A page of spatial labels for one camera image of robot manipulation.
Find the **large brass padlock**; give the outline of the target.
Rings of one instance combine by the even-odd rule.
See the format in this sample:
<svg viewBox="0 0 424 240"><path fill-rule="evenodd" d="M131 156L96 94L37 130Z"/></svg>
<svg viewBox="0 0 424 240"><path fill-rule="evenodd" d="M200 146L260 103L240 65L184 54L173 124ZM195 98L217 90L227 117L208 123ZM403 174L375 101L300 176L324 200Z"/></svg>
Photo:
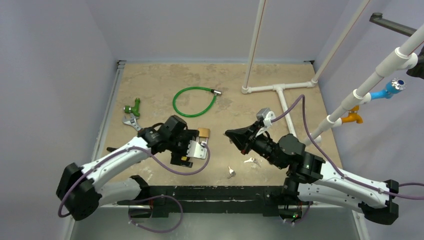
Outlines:
<svg viewBox="0 0 424 240"><path fill-rule="evenodd" d="M196 137L196 141L201 145L205 146L208 144L208 140L210 138L211 130L209 128L199 127L197 129L198 135Z"/></svg>

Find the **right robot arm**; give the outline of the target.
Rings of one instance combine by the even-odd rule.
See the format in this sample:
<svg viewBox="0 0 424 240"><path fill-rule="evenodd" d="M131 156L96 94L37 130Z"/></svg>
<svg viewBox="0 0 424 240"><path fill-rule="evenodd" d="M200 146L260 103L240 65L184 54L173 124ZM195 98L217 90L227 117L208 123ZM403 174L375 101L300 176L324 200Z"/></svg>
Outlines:
<svg viewBox="0 0 424 240"><path fill-rule="evenodd" d="M237 129L228 129L229 138L241 154L254 151L278 169L286 169L280 196L288 204L321 202L362 213L374 223L391 225L399 217L399 206L392 193L399 192L394 180L366 180L334 167L328 160L306 151L293 134L273 141L267 132L259 133L259 121Z"/></svg>

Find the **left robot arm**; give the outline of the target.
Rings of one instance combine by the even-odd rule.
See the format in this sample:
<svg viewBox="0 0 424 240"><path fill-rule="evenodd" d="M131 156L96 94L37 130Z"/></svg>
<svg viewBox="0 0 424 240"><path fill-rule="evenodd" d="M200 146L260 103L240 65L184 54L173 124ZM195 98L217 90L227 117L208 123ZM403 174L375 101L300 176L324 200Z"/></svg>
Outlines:
<svg viewBox="0 0 424 240"><path fill-rule="evenodd" d="M158 153L169 151L172 158L179 160L188 157L189 148L199 135L199 129L189 129L186 121L172 115L165 122L140 129L129 142L97 160L81 166L75 162L67 165L56 189L60 200L57 215L80 221L104 204L126 200L138 205L146 203L149 191L141 177L130 177L118 184L108 182L149 158L165 168L155 156Z"/></svg>

